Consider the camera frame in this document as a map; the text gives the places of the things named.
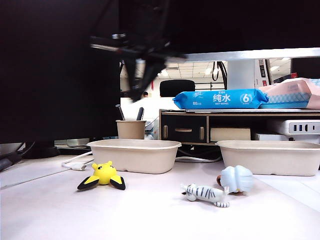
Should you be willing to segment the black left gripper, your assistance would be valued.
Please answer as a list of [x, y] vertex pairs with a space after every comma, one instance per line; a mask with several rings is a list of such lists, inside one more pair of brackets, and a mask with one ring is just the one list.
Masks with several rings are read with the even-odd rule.
[[185, 62], [187, 56], [170, 49], [171, 37], [164, 32], [138, 34], [120, 32], [108, 36], [92, 33], [90, 47], [114, 52], [125, 58], [124, 65], [128, 75], [129, 97], [133, 102], [141, 99], [150, 83], [166, 67], [164, 62], [146, 62], [141, 80], [136, 80], [136, 60], [163, 60], [165, 62]]

